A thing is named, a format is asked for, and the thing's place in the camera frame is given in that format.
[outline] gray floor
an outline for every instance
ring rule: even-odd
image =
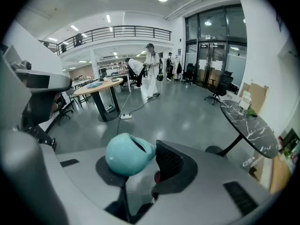
[[[141,90],[132,89],[122,113],[129,113],[147,101],[149,80],[142,82]],[[105,106],[112,103],[109,90],[102,91],[100,95]],[[122,88],[122,92],[116,95],[121,108],[129,95],[128,88]],[[210,92],[199,86],[164,79],[158,99],[134,112],[131,120],[121,120],[119,134],[127,132],[152,144],[160,139],[199,150],[205,150],[210,145],[224,149],[236,139],[238,133],[222,114],[219,104],[212,106],[210,100],[204,101],[208,95]],[[71,119],[63,118],[61,125],[55,124],[49,132],[58,143],[57,154],[104,147],[116,136],[118,118],[100,122],[93,98],[82,106],[75,105],[75,112],[69,113]],[[253,152],[252,147],[241,140],[227,157],[234,165],[240,166]]]

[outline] black metal railing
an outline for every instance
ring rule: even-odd
[[[45,47],[49,48],[53,53],[55,53],[56,55],[58,55],[58,44],[53,43],[53,42],[49,42],[49,41],[43,41],[43,40],[39,40]]]
[[[82,41],[78,43],[78,36],[70,37],[61,43],[57,44],[58,54],[62,54],[61,46],[65,47],[64,51],[68,51],[79,45],[90,43],[107,38],[121,38],[121,37],[145,37],[145,38],[157,38],[162,40],[171,40],[171,31],[145,27],[145,26],[112,26],[105,28],[93,29],[87,32],[81,33]]]

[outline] cardboard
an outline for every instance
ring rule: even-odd
[[[242,97],[244,91],[250,92],[252,99],[251,108],[255,111],[256,114],[258,114],[266,99],[268,88],[269,87],[267,86],[261,87],[256,83],[251,83],[251,85],[244,83],[242,91],[240,93],[240,97]]]

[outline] standing person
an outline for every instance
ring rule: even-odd
[[[148,43],[146,48],[148,49],[148,53],[144,64],[149,67],[148,77],[150,80],[147,98],[151,99],[153,95],[158,93],[158,89],[156,87],[156,76],[159,73],[159,55],[154,51],[154,45],[152,43]]]
[[[136,89],[136,90],[140,89],[141,88],[141,83],[142,83],[142,76],[145,73],[144,65],[141,62],[139,62],[137,60],[134,60],[132,58],[126,58],[125,63],[137,75],[136,86],[133,85],[133,88]]]
[[[174,68],[174,65],[175,64],[175,62],[174,62],[174,58],[172,57],[172,53],[171,52],[169,52],[169,57],[168,57],[168,59],[167,59],[167,67],[169,66],[170,67],[170,70],[169,70],[169,72],[168,72],[168,74],[167,74],[167,80],[168,81],[172,81],[171,79],[172,79],[172,77],[173,77],[173,68]]]

